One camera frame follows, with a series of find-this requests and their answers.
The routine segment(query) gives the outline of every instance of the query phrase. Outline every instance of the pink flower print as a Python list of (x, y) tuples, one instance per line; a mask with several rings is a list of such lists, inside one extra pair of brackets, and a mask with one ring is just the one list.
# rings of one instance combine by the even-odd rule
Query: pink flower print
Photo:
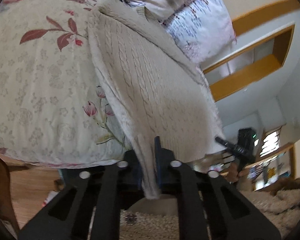
[(66, 10), (63, 10), (64, 12), (66, 12), (66, 13), (68, 13), (68, 14), (70, 14), (71, 16), (75, 16), (75, 17), (77, 17), (78, 16), (78, 14), (77, 13), (75, 13), (73, 10), (71, 10), (71, 9), (66, 9)]
[(7, 148), (0, 148), (0, 154), (5, 155)]
[(80, 41), (80, 40), (78, 40), (78, 39), (75, 39), (74, 42), (75, 42), (75, 44), (76, 44), (77, 46), (79, 46), (79, 47), (81, 47), (82, 44), (83, 44), (83, 42)]
[(107, 104), (106, 107), (105, 107), (105, 113), (106, 113), (106, 115), (109, 115), (109, 116), (114, 115), (114, 112), (112, 111), (112, 108), (109, 104)]
[(100, 98), (106, 98), (106, 94), (104, 92), (104, 90), (102, 89), (102, 87), (100, 86), (97, 86), (97, 96), (100, 97)]
[(3, 0), (3, 4), (10, 4), (10, 3), (16, 3), (22, 0)]
[(88, 116), (93, 116), (97, 113), (96, 106), (90, 101), (88, 101), (88, 103), (83, 107), (83, 109)]
[(77, 39), (76, 35), (72, 35), (69, 39), (67, 39), (67, 41), (69, 42), (69, 44), (74, 43), (75, 45), (81, 47), (83, 44), (83, 41)]
[(71, 10), (65, 10), (66, 13), (70, 14), (71, 16), (74, 16), (74, 11)]

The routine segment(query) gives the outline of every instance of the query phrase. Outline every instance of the wooden furniture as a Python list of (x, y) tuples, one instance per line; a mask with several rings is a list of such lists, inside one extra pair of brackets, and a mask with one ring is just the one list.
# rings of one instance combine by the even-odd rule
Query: wooden furniture
[(20, 228), (12, 207), (10, 194), (10, 172), (6, 163), (0, 159), (0, 219), (8, 221), (16, 233)]
[[(295, 156), (295, 152), (294, 152), (294, 144), (293, 143), (287, 143), (287, 144), (281, 146), (280, 148), (278, 148), (277, 150), (273, 151), (272, 153), (267, 154), (264, 157), (257, 156), (256, 162), (247, 165), (244, 169), (245, 170), (250, 169), (256, 165), (266, 162), (266, 161), (272, 159), (273, 157), (278, 156), (281, 153), (285, 153), (285, 152), (289, 152), (289, 155), (290, 155), (291, 178), (296, 179), (296, 156)], [(221, 172), (222, 176), (226, 176), (227, 174), (228, 174), (228, 169), (224, 169)]]

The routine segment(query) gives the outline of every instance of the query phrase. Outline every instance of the floral pattern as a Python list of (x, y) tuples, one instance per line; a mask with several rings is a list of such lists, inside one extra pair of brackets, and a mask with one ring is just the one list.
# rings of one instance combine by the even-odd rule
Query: floral pattern
[(0, 154), (54, 168), (114, 163), (129, 142), (87, 42), (97, 0), (42, 1), (0, 5)]
[(22, 36), (20, 44), (25, 43), (27, 41), (39, 39), (42, 36), (44, 36), (47, 32), (61, 31), (61, 32), (66, 32), (66, 33), (62, 34), (60, 37), (57, 38), (57, 45), (58, 45), (58, 48), (60, 49), (60, 51), (62, 51), (62, 49), (64, 47), (66, 47), (67, 45), (69, 45), (70, 43), (73, 43), (73, 42), (77, 46), (80, 46), (80, 47), (82, 46), (83, 42), (81, 40), (77, 39), (77, 36), (81, 36), (81, 37), (83, 37), (83, 36), (78, 33), (77, 24), (75, 23), (75, 21), (72, 18), (69, 18), (69, 20), (68, 20), (68, 27), (71, 30), (70, 32), (64, 30), (58, 22), (49, 18), (48, 16), (46, 17), (46, 19), (55, 28), (30, 30)]
[(194, 0), (161, 24), (183, 53), (197, 64), (236, 39), (222, 0)]

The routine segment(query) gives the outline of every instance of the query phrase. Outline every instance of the ceiling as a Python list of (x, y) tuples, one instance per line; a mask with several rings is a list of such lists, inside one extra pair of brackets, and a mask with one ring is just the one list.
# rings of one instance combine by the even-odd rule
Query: ceiling
[(221, 79), (245, 68), (273, 52), (274, 39), (264, 42), (259, 46), (244, 52), (237, 57), (229, 60), (227, 63), (217, 67), (216, 69), (210, 71), (205, 76), (210, 85), (220, 81)]
[(247, 115), (257, 111), (262, 103), (275, 97), (288, 80), (300, 57), (299, 51), (291, 47), (286, 62), (282, 68), (252, 83), (222, 100), (216, 102), (223, 126), (237, 122)]
[(258, 82), (252, 83), (246, 88), (216, 102), (223, 126), (237, 122), (256, 112), (259, 106), (277, 96), (288, 80), (300, 58), (300, 10), (283, 15), (238, 37), (237, 47), (239, 46), (241, 37), (244, 40), (250, 35), (252, 37), (251, 40), (255, 40), (256, 37), (264, 35), (262, 33), (268, 32), (270, 28), (278, 30), (278, 28), (282, 29), (292, 23), (295, 24), (293, 39), (283, 67)]

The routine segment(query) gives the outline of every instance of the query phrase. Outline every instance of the black metal frame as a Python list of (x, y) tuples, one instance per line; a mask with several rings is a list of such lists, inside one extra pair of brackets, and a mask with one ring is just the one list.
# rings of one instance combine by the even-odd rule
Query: black metal frame
[[(163, 193), (178, 200), (180, 239), (208, 240), (207, 224), (212, 239), (281, 239), (277, 228), (221, 176), (211, 178), (184, 163), (172, 167), (174, 154), (161, 148), (159, 138), (155, 151), (158, 185)], [(135, 153), (126, 152), (124, 160), (128, 167), (113, 164), (104, 171), (98, 168), (88, 179), (73, 179), (24, 226), (18, 239), (86, 239), (94, 206), (91, 239), (119, 239), (120, 209), (143, 197), (141, 167)]]

